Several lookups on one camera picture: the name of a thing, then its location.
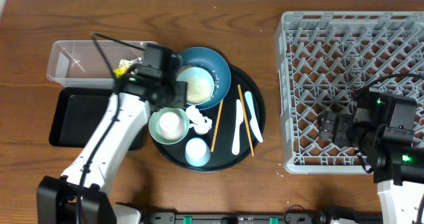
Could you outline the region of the round black serving tray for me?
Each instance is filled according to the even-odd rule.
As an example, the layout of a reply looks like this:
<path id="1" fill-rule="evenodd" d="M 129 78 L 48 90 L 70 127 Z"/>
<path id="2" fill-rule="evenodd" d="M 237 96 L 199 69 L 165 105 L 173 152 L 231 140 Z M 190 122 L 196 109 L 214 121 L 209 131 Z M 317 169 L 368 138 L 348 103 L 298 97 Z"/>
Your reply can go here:
<path id="1" fill-rule="evenodd" d="M 252 142 L 248 142 L 245 126 L 242 125 L 240 127 L 240 153 L 234 155 L 231 151 L 235 131 L 236 100 L 239 98 L 238 88 L 240 87 L 242 92 L 249 91 L 252 93 L 254 110 L 260 131 L 264 130 L 266 110 L 262 94 L 253 79 L 236 66 L 231 65 L 230 71 L 231 86 L 223 100 L 223 108 L 219 109 L 219 105 L 216 105 L 201 111 L 202 114 L 213 121 L 215 121 L 217 117 L 220 117 L 215 148 L 211 153 L 208 163 L 201 167 L 192 166 L 186 160 L 185 150 L 187 142 L 192 138 L 201 138 L 208 146 L 211 146 L 214 134 L 213 129 L 205 135 L 199 135 L 193 129 L 190 129 L 187 135 L 180 142 L 175 144 L 162 144 L 154 140 L 153 143 L 156 148 L 170 162 L 187 170 L 196 172 L 221 171 L 243 161 L 247 156 L 251 155 L 250 146 L 257 146 L 258 141 L 254 135 L 251 135 Z"/>

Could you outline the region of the left wooden chopstick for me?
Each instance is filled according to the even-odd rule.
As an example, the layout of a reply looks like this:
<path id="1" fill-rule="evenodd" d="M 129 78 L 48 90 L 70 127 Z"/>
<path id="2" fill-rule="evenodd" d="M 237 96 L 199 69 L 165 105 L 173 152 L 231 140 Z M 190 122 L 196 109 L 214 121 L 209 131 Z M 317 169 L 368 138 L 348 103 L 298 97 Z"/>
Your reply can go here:
<path id="1" fill-rule="evenodd" d="M 217 133 L 218 133 L 218 130 L 219 130 L 219 122 L 220 122 L 220 119 L 221 119 L 222 108 L 223 108 L 223 100 L 221 100 L 221 102 L 219 104 L 217 120 L 216 120 L 216 123 L 215 123 L 215 129 L 214 129 L 214 133 L 213 133 L 213 141 L 212 141 L 212 145 L 211 145 L 211 152 L 214 152 L 214 150 L 215 150 L 215 144 L 216 144 L 216 140 L 217 140 Z"/>

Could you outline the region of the light blue bowl with rice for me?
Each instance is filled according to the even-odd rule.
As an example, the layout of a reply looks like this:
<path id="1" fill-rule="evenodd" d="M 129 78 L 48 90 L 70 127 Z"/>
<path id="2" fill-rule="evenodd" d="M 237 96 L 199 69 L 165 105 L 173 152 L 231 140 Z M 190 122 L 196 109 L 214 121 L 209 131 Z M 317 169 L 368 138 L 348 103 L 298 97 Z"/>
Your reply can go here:
<path id="1" fill-rule="evenodd" d="M 177 77 L 179 82 L 187 82 L 186 100 L 190 105 L 200 105 L 208 101 L 214 90 L 211 74 L 199 67 L 184 69 Z"/>

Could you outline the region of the dark blue plate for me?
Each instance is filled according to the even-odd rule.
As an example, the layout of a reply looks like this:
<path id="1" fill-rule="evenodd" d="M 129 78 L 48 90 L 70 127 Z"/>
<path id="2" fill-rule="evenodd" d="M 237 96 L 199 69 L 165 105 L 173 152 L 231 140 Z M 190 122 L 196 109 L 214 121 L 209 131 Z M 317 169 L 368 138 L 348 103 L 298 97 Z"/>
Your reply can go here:
<path id="1" fill-rule="evenodd" d="M 231 71 L 227 61 L 216 51 L 205 47 L 188 48 L 180 53 L 183 66 L 178 72 L 189 67 L 199 67 L 208 71 L 214 80 L 214 90 L 211 98 L 200 105 L 195 105 L 199 110 L 216 106 L 228 93 L 231 86 Z"/>

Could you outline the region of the wooden chopstick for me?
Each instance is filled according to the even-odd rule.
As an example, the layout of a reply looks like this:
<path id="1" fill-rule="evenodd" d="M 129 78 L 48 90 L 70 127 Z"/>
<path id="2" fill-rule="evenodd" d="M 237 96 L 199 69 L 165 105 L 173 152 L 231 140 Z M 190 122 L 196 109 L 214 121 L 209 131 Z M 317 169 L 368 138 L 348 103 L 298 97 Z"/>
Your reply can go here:
<path id="1" fill-rule="evenodd" d="M 217 120 L 216 120 L 216 123 L 215 123 L 215 129 L 214 129 L 214 133 L 213 133 L 213 141 L 212 141 L 212 145 L 211 145 L 211 152 L 214 152 L 214 150 L 215 150 L 215 144 L 216 144 L 216 140 L 217 140 L 217 133 L 218 133 L 218 130 L 219 130 L 219 122 L 220 122 L 220 119 L 221 119 L 222 108 L 223 108 L 223 100 L 221 100 L 221 102 L 219 104 Z"/>
<path id="2" fill-rule="evenodd" d="M 248 119 L 247 119 L 246 108 L 245 108 L 245 104 L 244 104 L 244 98 L 243 98 L 243 95 L 242 95 L 241 85 L 237 84 L 237 88 L 238 88 L 238 92 L 239 92 L 238 94 L 239 94 L 239 97 L 240 97 L 240 102 L 241 102 L 241 105 L 242 105 L 242 112 L 243 112 L 244 123 L 245 123 L 245 127 L 246 127 L 246 133 L 247 133 L 247 137 L 248 137 L 248 143 L 249 143 L 249 147 L 250 147 L 250 153 L 254 157 L 254 147 L 252 145 L 252 138 L 251 138 L 251 135 L 250 135 L 250 127 L 249 127 L 249 124 L 248 124 Z"/>

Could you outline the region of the white tissue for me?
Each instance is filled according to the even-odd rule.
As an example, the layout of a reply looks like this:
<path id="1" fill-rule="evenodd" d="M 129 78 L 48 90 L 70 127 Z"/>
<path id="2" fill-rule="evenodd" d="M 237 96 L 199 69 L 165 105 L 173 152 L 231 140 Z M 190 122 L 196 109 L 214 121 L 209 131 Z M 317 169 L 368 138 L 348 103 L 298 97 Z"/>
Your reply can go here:
<path id="1" fill-rule="evenodd" d="M 190 105 L 185 111 L 188 119 L 191 121 L 190 128 L 199 135 L 205 135 L 212 127 L 212 120 L 207 116 L 203 116 L 195 105 Z"/>

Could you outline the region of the light blue cup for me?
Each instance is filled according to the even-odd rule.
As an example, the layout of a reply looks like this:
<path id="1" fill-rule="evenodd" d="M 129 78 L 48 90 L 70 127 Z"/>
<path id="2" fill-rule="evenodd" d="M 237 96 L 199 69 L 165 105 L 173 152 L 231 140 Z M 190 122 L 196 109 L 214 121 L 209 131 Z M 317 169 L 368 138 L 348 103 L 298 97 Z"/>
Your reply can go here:
<path id="1" fill-rule="evenodd" d="M 208 163 L 211 151 L 207 143 L 201 138 L 190 139 L 185 146 L 185 159 L 188 164 L 201 167 Z"/>

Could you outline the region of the clear plastic waste bin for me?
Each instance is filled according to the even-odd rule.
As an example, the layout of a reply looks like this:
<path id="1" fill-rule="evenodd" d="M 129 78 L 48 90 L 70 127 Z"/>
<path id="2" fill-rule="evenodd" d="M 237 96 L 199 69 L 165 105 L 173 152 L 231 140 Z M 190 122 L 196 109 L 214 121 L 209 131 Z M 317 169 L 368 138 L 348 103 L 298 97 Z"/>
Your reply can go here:
<path id="1" fill-rule="evenodd" d="M 115 69 L 121 60 L 143 57 L 143 51 L 110 40 L 99 45 Z M 112 89 L 110 71 L 91 40 L 59 40 L 52 46 L 46 77 L 63 87 Z"/>

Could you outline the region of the right wooden chopstick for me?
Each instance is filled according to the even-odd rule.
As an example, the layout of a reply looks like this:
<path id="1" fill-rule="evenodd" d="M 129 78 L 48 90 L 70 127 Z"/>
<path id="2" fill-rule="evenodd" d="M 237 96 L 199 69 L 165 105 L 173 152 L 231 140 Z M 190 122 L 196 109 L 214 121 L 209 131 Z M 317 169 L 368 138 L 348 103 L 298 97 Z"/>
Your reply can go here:
<path id="1" fill-rule="evenodd" d="M 250 153 L 254 157 L 254 147 L 252 145 L 252 138 L 251 138 L 251 135 L 250 135 L 250 127 L 249 127 L 249 124 L 248 124 L 248 119 L 247 119 L 246 108 L 245 108 L 245 104 L 244 104 L 244 98 L 243 98 L 243 95 L 242 95 L 241 85 L 237 84 L 237 88 L 238 88 L 238 92 L 239 92 L 238 94 L 239 94 L 239 97 L 240 97 L 240 102 L 241 102 L 241 105 L 242 105 L 242 112 L 243 112 L 244 123 L 245 123 L 245 127 L 246 127 L 246 133 L 247 133 L 247 137 L 248 137 L 248 143 L 249 143 L 249 147 L 250 147 Z"/>

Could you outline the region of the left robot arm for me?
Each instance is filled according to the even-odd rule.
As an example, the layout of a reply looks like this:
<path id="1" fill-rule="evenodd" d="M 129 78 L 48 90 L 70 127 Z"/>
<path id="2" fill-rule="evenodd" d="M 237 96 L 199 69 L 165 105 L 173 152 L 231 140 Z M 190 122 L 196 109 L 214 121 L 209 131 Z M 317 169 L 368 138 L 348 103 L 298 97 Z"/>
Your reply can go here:
<path id="1" fill-rule="evenodd" d="M 153 111 L 182 108 L 187 86 L 176 79 L 182 60 L 169 48 L 147 44 L 143 61 L 115 76 L 102 120 L 79 156 L 59 178 L 45 176 L 36 191 L 39 223 L 142 223 L 142 211 L 112 205 L 119 166 Z"/>

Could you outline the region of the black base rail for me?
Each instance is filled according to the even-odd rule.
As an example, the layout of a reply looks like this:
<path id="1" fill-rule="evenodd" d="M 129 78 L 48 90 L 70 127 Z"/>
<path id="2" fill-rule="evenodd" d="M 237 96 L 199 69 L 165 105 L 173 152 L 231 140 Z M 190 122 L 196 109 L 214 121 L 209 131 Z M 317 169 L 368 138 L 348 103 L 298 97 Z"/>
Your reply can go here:
<path id="1" fill-rule="evenodd" d="M 144 223 L 148 224 L 316 224 L 316 223 L 383 223 L 381 217 L 368 216 L 353 220 L 342 219 L 331 221 L 320 220 L 306 213 L 287 213 L 278 215 L 255 215 L 255 214 L 175 214 L 172 212 L 151 213 Z"/>

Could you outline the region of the grey dishwasher rack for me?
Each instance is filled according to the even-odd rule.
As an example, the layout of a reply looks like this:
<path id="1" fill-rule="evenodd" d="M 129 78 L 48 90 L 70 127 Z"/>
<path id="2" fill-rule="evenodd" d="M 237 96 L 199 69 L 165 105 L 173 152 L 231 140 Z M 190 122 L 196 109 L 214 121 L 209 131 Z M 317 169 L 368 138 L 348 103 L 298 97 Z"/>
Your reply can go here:
<path id="1" fill-rule="evenodd" d="M 416 100 L 413 144 L 423 146 L 423 13 L 289 11 L 275 32 L 283 165 L 291 174 L 363 174 L 353 147 L 319 139 L 317 117 L 352 113 L 372 85 Z"/>

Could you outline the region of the yellow foil snack wrapper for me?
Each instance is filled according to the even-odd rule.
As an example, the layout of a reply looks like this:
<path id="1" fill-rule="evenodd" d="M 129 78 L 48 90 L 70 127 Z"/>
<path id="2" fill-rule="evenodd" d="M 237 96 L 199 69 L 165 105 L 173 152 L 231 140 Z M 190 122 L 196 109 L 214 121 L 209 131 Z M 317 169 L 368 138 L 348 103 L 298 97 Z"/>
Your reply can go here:
<path id="1" fill-rule="evenodd" d="M 113 70 L 113 73 L 119 78 L 125 74 L 129 68 L 134 64 L 140 64 L 143 57 L 138 57 L 134 60 L 121 60 L 119 66 Z"/>

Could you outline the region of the white paper cup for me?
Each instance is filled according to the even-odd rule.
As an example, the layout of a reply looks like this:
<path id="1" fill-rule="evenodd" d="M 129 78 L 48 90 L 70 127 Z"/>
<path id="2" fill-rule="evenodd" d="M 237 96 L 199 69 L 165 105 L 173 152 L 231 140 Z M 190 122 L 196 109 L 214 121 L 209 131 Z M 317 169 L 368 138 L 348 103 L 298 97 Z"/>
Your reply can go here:
<path id="1" fill-rule="evenodd" d="M 165 112 L 159 120 L 160 132 L 167 140 L 179 139 L 185 131 L 184 123 L 174 112 Z"/>

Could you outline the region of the mint green bowl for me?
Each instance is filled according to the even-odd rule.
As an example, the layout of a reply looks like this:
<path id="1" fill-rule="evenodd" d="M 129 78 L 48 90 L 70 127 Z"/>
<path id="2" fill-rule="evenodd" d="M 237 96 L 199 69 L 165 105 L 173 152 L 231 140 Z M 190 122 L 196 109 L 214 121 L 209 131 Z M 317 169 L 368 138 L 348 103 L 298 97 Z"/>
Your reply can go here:
<path id="1" fill-rule="evenodd" d="M 159 126 L 160 116 L 163 113 L 169 112 L 169 111 L 176 113 L 184 123 L 184 128 L 185 128 L 184 134 L 179 139 L 176 139 L 176 140 L 167 140 L 162 136 L 160 132 L 160 126 Z M 148 123 L 148 129 L 149 129 L 150 135 L 156 142 L 159 142 L 165 145 L 176 144 L 177 142 L 180 142 L 187 135 L 189 131 L 189 119 L 186 115 L 186 112 L 183 109 L 165 107 L 152 114 Z"/>

